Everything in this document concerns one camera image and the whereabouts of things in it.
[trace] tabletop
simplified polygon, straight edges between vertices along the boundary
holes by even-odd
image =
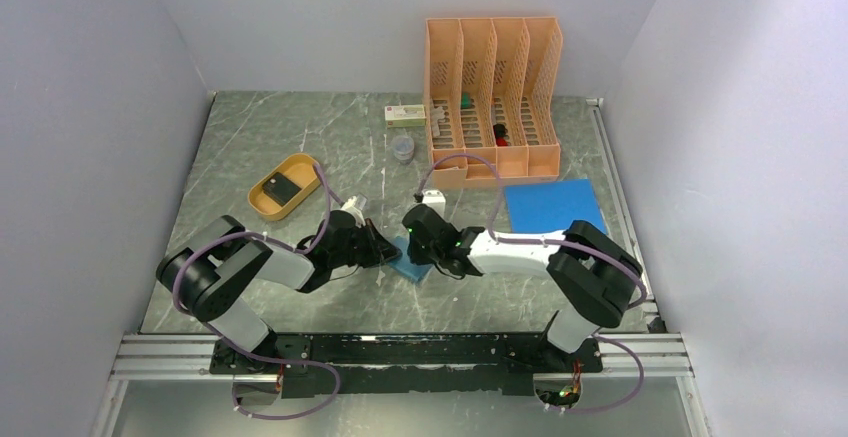
[[[314,234],[323,216],[321,189],[286,218],[264,221],[250,206],[250,188],[291,154],[305,152],[325,169],[342,198],[363,194],[367,216],[391,240],[405,233],[401,218],[429,168],[423,127],[387,129],[384,107],[420,104],[420,94],[329,92],[219,92],[185,185],[169,250],[213,219],[229,214],[246,228],[289,243]],[[554,97],[551,113],[562,145],[560,180],[588,178],[610,236],[624,246],[603,143],[585,99]],[[397,135],[416,145],[409,165],[388,143]],[[458,228],[484,225],[496,191],[446,191],[446,216]],[[495,229],[509,231],[506,209]],[[431,272],[413,285],[388,266],[330,282],[311,294],[254,280],[242,297],[279,332],[497,332],[541,330],[567,300],[551,279],[518,274],[469,276],[455,281]],[[142,323],[146,333],[201,333],[205,329],[174,311],[170,293],[156,284]],[[646,315],[628,311],[616,331],[645,332]]]

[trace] gray marble surface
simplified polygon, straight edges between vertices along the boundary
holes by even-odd
[[[229,214],[248,229],[294,243],[315,233],[325,201],[319,190],[289,216],[266,222],[250,207],[247,192],[271,169],[296,152],[324,166],[331,187],[343,199],[369,198],[368,216],[391,240],[405,232],[401,218],[428,167],[423,128],[387,129],[383,108],[420,103],[417,94],[220,92],[186,182],[169,250],[212,219]],[[623,244],[601,142],[585,100],[555,97],[552,114],[562,143],[560,179],[589,178],[612,238]],[[406,133],[415,158],[401,165],[387,143]],[[457,227],[483,225],[493,190],[446,192],[447,215]],[[509,231],[502,209],[496,229]],[[277,331],[309,332],[483,332],[539,330],[567,300],[550,279],[487,275],[454,281],[432,272],[420,286],[387,266],[330,282],[305,295],[255,280],[243,294]],[[616,331],[643,332],[640,309],[625,314]],[[174,311],[170,294],[157,283],[142,332],[204,332]]]

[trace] colored wire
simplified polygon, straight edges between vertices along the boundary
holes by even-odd
[[[180,296],[180,287],[182,285],[183,278],[185,278],[186,271],[199,258],[203,257],[204,255],[209,253],[212,249],[214,249],[215,247],[217,247],[221,244],[224,244],[224,243],[229,242],[231,240],[247,238],[247,239],[260,240],[262,242],[270,243],[270,244],[276,245],[277,247],[285,249],[289,252],[294,252],[294,253],[298,253],[298,254],[307,254],[310,251],[312,251],[312,249],[314,249],[316,245],[318,245],[318,242],[320,242],[321,238],[324,237],[324,233],[327,230],[327,225],[330,222],[330,211],[331,211],[331,205],[332,205],[331,192],[332,191],[330,190],[329,185],[327,185],[327,179],[324,176],[324,170],[321,168],[321,166],[318,163],[315,163],[313,165],[313,168],[315,169],[315,174],[318,176],[318,180],[321,181],[321,185],[324,187],[324,193],[326,194],[326,198],[327,198],[327,207],[326,207],[326,213],[324,215],[324,222],[321,225],[321,229],[318,231],[318,234],[312,240],[312,243],[309,245],[309,247],[307,247],[304,250],[293,249],[290,245],[286,244],[285,242],[283,242],[279,239],[269,237],[267,234],[260,234],[258,232],[251,232],[251,231],[235,232],[235,233],[232,233],[232,234],[227,234],[227,235],[225,235],[225,236],[223,236],[219,239],[216,239],[212,242],[209,242],[208,244],[206,244],[205,246],[201,247],[200,249],[196,250],[193,254],[191,254],[188,257],[188,259],[186,259],[186,261],[182,265],[182,267],[180,267],[180,270],[177,271],[177,275],[174,278],[174,284],[171,287],[171,294],[172,294],[171,296],[173,298],[172,301],[173,301],[174,307],[177,309],[177,311],[179,311],[183,314],[186,314],[186,315],[191,315],[191,313],[188,311],[188,309],[186,309],[186,307],[182,304],[182,302],[180,301],[180,297],[179,297]],[[329,405],[330,402],[332,402],[336,398],[336,396],[339,394],[339,389],[341,389],[342,380],[341,380],[341,376],[339,375],[339,371],[336,370],[335,367],[333,367],[332,365],[326,364],[324,362],[318,362],[318,361],[315,361],[315,360],[277,359],[277,358],[273,358],[273,357],[265,357],[263,355],[257,355],[257,354],[254,354],[254,353],[246,350],[246,349],[239,347],[235,342],[231,341],[224,334],[222,334],[220,331],[218,331],[218,329],[216,329],[212,324],[209,324],[207,322],[207,323],[204,323],[203,325],[207,329],[209,329],[213,334],[220,337],[221,341],[224,342],[231,349],[233,349],[234,351],[238,352],[239,354],[241,354],[241,355],[243,355],[243,356],[245,356],[249,359],[258,360],[260,362],[267,362],[269,364],[306,365],[306,366],[310,366],[310,367],[320,367],[322,369],[328,370],[331,374],[333,374],[333,378],[335,379],[335,387],[333,388],[333,392],[323,402],[316,405],[315,407],[312,407],[311,409],[307,409],[307,410],[304,410],[303,412],[298,412],[298,413],[290,414],[290,415],[263,415],[263,414],[255,414],[255,413],[249,412],[249,411],[245,410],[244,408],[242,408],[241,405],[238,403],[237,396],[236,396],[236,390],[235,390],[235,387],[233,387],[232,397],[233,397],[233,405],[235,406],[234,409],[237,412],[241,413],[242,415],[246,415],[248,417],[255,418],[255,419],[261,419],[261,420],[291,420],[291,419],[297,419],[297,418],[306,417],[307,415],[314,414],[315,412],[318,412],[319,410],[321,410],[324,407],[326,407],[327,405]]]
[[[418,183],[418,190],[416,191],[416,194],[421,195],[421,194],[424,193],[424,186],[427,185],[427,181],[430,180],[430,176],[433,174],[433,171],[436,170],[436,167],[438,167],[439,165],[441,165],[442,163],[444,163],[447,160],[456,159],[456,158],[460,158],[460,157],[465,157],[465,158],[468,158],[468,159],[476,160],[476,161],[484,164],[486,167],[489,168],[489,170],[492,171],[492,175],[495,176],[495,182],[497,183],[497,186],[498,186],[498,195],[495,199],[495,208],[492,210],[492,213],[489,215],[489,219],[486,221],[486,231],[489,233],[489,236],[492,238],[492,240],[494,240],[495,242],[498,242],[498,243],[517,244],[517,245],[548,245],[548,244],[553,244],[553,245],[559,245],[559,246],[562,246],[562,247],[569,247],[569,248],[572,248],[572,249],[575,249],[575,250],[579,250],[581,252],[584,252],[586,254],[591,255],[592,257],[595,257],[596,259],[602,260],[609,265],[612,265],[613,267],[615,267],[616,269],[618,269],[619,271],[624,273],[624,275],[626,275],[628,278],[630,278],[630,280],[632,280],[634,284],[636,284],[636,287],[639,288],[639,298],[637,298],[635,301],[631,302],[630,305],[627,306],[628,310],[632,309],[634,307],[638,307],[639,305],[641,305],[645,301],[645,299],[648,297],[648,289],[645,288],[645,284],[642,283],[642,279],[640,279],[639,276],[636,275],[636,272],[634,272],[633,270],[631,270],[629,267],[625,266],[624,264],[622,264],[618,260],[613,259],[609,255],[598,251],[597,249],[593,249],[592,247],[581,245],[581,244],[578,244],[576,242],[569,242],[567,240],[544,240],[544,241],[542,241],[542,240],[536,240],[536,239],[513,239],[513,238],[502,238],[502,237],[498,236],[497,234],[495,234],[495,230],[494,230],[494,228],[495,228],[495,218],[498,215],[498,210],[500,209],[501,202],[503,201],[503,182],[501,181],[501,176],[498,173],[498,169],[496,169],[495,166],[491,162],[489,162],[488,160],[486,160],[482,157],[479,157],[479,156],[476,156],[476,155],[473,155],[473,154],[468,154],[468,153],[465,153],[465,152],[460,152],[460,153],[448,155],[446,157],[442,157],[441,159],[433,162],[433,165],[430,166],[430,169],[427,171],[426,174],[424,174],[424,177],[422,177],[421,181]],[[633,400],[634,397],[636,397],[636,394],[638,394],[639,391],[642,390],[642,384],[645,381],[645,368],[642,366],[642,361],[639,359],[639,356],[636,355],[636,353],[633,352],[629,347],[622,344],[621,342],[618,342],[617,340],[608,339],[606,337],[598,335],[597,333],[592,334],[592,337],[594,337],[596,340],[598,340],[600,342],[606,342],[608,344],[615,345],[616,347],[619,347],[620,349],[622,349],[625,352],[627,352],[628,354],[630,354],[630,356],[633,357],[633,360],[636,362],[636,367],[639,369],[639,380],[636,383],[636,387],[629,394],[627,394],[625,397],[623,397],[623,398],[621,398],[621,399],[619,399],[619,400],[617,400],[617,401],[615,401],[611,404],[601,405],[601,406],[598,406],[598,407],[591,407],[591,408],[588,408],[588,409],[567,409],[567,408],[564,408],[564,407],[560,407],[560,409],[564,410],[565,412],[570,412],[570,413],[575,413],[575,414],[594,414],[594,413],[598,413],[598,412],[605,412],[607,410],[611,410],[611,409],[614,409],[616,407],[620,407],[620,406],[630,402],[631,400]]]

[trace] small box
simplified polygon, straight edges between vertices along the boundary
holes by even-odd
[[[386,107],[387,127],[423,127],[427,121],[423,105],[390,105]]]

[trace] white wall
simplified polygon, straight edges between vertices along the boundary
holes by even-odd
[[[212,89],[421,92],[425,18],[556,15],[556,92],[600,96],[654,0],[163,2]]]
[[[715,435],[848,435],[848,0],[657,0],[604,108]]]
[[[0,0],[0,422],[88,435],[208,103],[157,0]]]

